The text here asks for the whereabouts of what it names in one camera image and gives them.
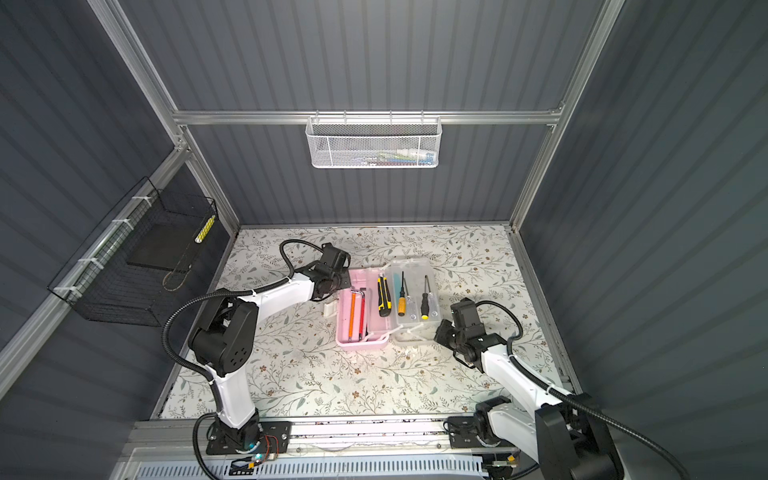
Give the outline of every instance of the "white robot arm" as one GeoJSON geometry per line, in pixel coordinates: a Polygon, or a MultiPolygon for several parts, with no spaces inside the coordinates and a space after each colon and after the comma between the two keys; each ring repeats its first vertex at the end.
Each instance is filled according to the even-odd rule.
{"type": "Polygon", "coordinates": [[[172,349],[167,344],[167,330],[176,314],[164,328],[164,346],[171,358],[201,373],[210,383],[217,403],[213,430],[227,452],[251,454],[265,449],[260,441],[263,431],[259,413],[242,369],[253,350],[257,320],[297,303],[324,300],[333,292],[350,287],[349,254],[330,243],[321,248],[304,240],[287,240],[280,245],[280,253],[289,267],[286,278],[252,291],[221,289],[197,299],[205,304],[192,327],[188,345],[199,365],[169,352],[172,349]],[[283,250],[287,243],[306,244],[322,252],[322,256],[294,270],[283,250]]]}
{"type": "MultiPolygon", "coordinates": [[[[454,353],[468,368],[477,368],[499,382],[521,406],[505,397],[477,404],[472,423],[462,431],[450,417],[449,431],[456,435],[476,435],[483,445],[510,442],[540,466],[549,479],[621,480],[624,470],[607,426],[599,420],[576,413],[558,397],[568,390],[552,384],[517,356],[510,343],[499,335],[488,334],[480,321],[477,306],[469,299],[451,305],[453,324],[443,320],[435,341],[454,353]]],[[[591,399],[582,394],[581,402],[591,399]]]]}

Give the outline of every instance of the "zip tie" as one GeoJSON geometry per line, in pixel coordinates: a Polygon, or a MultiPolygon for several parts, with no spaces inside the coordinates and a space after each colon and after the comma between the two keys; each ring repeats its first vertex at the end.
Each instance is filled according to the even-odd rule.
{"type": "Polygon", "coordinates": [[[423,325],[420,323],[420,324],[418,324],[416,326],[412,326],[411,328],[407,329],[406,333],[411,333],[411,332],[413,332],[413,330],[417,330],[417,329],[420,329],[422,327],[423,327],[423,325]]]}
{"type": "Polygon", "coordinates": [[[131,231],[133,231],[134,229],[134,226],[131,225],[131,221],[127,218],[121,218],[120,220],[112,220],[112,223],[125,223],[126,225],[128,225],[128,228],[131,229],[131,231]]]}
{"type": "Polygon", "coordinates": [[[96,258],[96,257],[81,258],[80,260],[78,260],[78,262],[91,262],[95,266],[97,266],[99,270],[103,270],[104,269],[104,265],[101,265],[101,263],[99,263],[99,261],[98,261],[98,258],[96,258]]]}
{"type": "Polygon", "coordinates": [[[82,296],[80,294],[80,288],[77,286],[55,286],[53,290],[64,290],[65,292],[72,292],[77,296],[82,296]]]}
{"type": "Polygon", "coordinates": [[[147,205],[149,205],[150,207],[152,206],[152,202],[149,201],[150,200],[149,197],[131,197],[131,199],[136,199],[136,198],[140,198],[142,200],[146,200],[147,201],[147,205]]]}

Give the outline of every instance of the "gray corrugated wall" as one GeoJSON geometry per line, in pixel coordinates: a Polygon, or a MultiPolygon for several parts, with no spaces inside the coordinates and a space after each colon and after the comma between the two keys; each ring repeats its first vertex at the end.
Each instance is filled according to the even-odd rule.
{"type": "MultiPolygon", "coordinates": [[[[185,167],[167,189],[200,194],[185,167]]],[[[215,223],[180,302],[206,292],[228,240],[215,223]]],[[[176,350],[195,313],[183,312],[171,331],[176,350]]],[[[107,478],[134,422],[149,419],[172,367],[160,328],[70,313],[0,400],[0,477],[107,478]]]]}
{"type": "Polygon", "coordinates": [[[182,110],[556,108],[599,0],[123,2],[182,110]]]}
{"type": "Polygon", "coordinates": [[[304,127],[190,128],[243,224],[509,220],[544,125],[444,127],[440,165],[312,167],[304,127]]]}
{"type": "MultiPolygon", "coordinates": [[[[601,1],[123,6],[182,110],[495,111],[559,105],[601,1]]],[[[545,128],[445,127],[418,172],[316,170],[302,127],[191,130],[241,223],[280,224],[508,220],[545,128]]]]}
{"type": "Polygon", "coordinates": [[[0,3],[0,345],[173,144],[83,2],[0,3]]]}
{"type": "Polygon", "coordinates": [[[694,478],[768,477],[766,18],[629,2],[522,229],[584,389],[694,478]]]}
{"type": "MultiPolygon", "coordinates": [[[[59,267],[173,145],[85,0],[0,2],[0,71],[5,346],[59,267]]],[[[169,188],[200,193],[185,167],[169,188]]],[[[228,236],[218,224],[208,241],[185,295],[205,291],[228,236]]],[[[159,339],[159,329],[68,315],[0,400],[0,477],[107,478],[170,372],[159,339]]]]}

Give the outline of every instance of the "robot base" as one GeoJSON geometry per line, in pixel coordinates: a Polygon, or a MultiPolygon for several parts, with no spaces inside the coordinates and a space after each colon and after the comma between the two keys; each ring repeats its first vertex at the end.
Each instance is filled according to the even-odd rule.
{"type": "MultiPolygon", "coordinates": [[[[219,419],[216,419],[214,424],[217,426],[213,427],[211,437],[208,438],[208,446],[205,448],[205,453],[207,455],[242,455],[236,451],[237,449],[242,448],[240,447],[240,444],[235,443],[232,435],[228,435],[224,431],[224,429],[228,429],[229,427],[220,423],[219,419]]],[[[257,449],[249,455],[261,453],[266,456],[265,435],[273,436],[277,439],[277,453],[285,453],[288,451],[291,422],[261,422],[260,425],[262,430],[262,432],[258,434],[260,444],[257,449]]],[[[270,453],[275,453],[274,439],[270,439],[270,453]]]]}

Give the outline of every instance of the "clear plastic toolbox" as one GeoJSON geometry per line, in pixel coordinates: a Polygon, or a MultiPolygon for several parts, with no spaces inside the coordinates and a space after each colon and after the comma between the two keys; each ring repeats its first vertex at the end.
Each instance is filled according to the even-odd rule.
{"type": "Polygon", "coordinates": [[[392,288],[392,312],[389,314],[392,339],[401,346],[431,343],[440,325],[440,304],[437,295],[435,271],[427,258],[393,260],[385,268],[392,288]],[[397,313],[402,278],[406,279],[406,314],[397,313]],[[429,313],[422,318],[423,294],[427,293],[429,313]]]}
{"type": "Polygon", "coordinates": [[[336,314],[336,343],[342,349],[381,349],[389,337],[400,346],[424,345],[434,341],[441,316],[435,271],[429,265],[429,259],[409,258],[394,260],[382,267],[350,269],[349,279],[353,288],[339,292],[339,309],[336,314]],[[379,314],[380,276],[386,279],[392,304],[392,310],[387,316],[379,314]],[[406,279],[407,290],[406,311],[400,316],[398,303],[403,277],[406,279]],[[353,294],[353,291],[365,292],[365,314],[362,319],[362,295],[353,294]],[[421,311],[424,293],[427,293],[429,306],[426,319],[422,318],[421,311]]]}

